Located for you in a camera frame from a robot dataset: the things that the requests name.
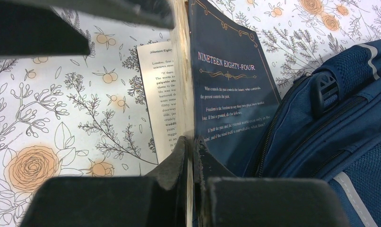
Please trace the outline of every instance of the gray reflective strip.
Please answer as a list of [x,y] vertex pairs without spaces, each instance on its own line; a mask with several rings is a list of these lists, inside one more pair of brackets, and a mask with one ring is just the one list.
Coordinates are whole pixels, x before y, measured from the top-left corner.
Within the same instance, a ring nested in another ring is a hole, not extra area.
[[355,187],[353,186],[348,175],[344,172],[341,172],[334,177],[334,180],[336,180],[341,185],[342,189],[344,189],[345,194],[348,196],[349,201],[351,202],[356,213],[359,215],[364,226],[376,227],[377,224],[373,220],[363,201],[360,199],[360,196],[355,190]]
[[369,46],[367,44],[358,44],[358,46],[361,46],[361,47],[364,47],[364,48],[367,48],[370,50],[370,52],[372,53],[372,57],[369,59],[369,61],[367,62],[367,64],[369,64],[369,66],[373,69],[373,77],[375,80],[378,80],[380,77],[378,76],[377,74],[377,68],[373,65],[373,62],[372,60],[377,56],[378,54],[378,50],[377,48],[375,48],[374,46]]

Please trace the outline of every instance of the book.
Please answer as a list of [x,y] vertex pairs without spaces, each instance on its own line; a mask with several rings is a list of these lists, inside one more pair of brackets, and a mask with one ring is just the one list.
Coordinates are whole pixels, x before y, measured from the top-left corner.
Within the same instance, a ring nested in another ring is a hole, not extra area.
[[256,32],[207,0],[176,1],[173,9],[171,42],[138,46],[157,159],[178,136],[203,136],[242,176],[281,101]]

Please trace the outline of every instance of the backpack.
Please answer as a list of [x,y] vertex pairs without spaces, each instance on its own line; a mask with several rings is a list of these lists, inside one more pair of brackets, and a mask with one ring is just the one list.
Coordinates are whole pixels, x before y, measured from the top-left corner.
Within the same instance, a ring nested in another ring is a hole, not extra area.
[[381,226],[381,40],[294,82],[244,176],[318,178],[351,226]]

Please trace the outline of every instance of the book title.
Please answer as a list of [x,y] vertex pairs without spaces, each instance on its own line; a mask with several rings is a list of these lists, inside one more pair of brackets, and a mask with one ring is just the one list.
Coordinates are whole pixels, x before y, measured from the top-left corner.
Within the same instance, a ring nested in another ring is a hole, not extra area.
[[254,65],[239,64],[236,62],[222,60],[220,58],[216,58],[199,51],[198,51],[198,59],[200,61],[205,61],[214,65],[220,65],[220,66],[224,66],[224,67],[236,69],[236,70],[255,70]]

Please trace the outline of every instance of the dark blue book cover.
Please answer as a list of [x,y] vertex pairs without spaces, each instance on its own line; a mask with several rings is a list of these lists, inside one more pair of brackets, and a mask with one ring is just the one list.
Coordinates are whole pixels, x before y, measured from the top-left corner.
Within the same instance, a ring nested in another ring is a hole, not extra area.
[[189,1],[196,135],[242,176],[281,101],[256,32]]

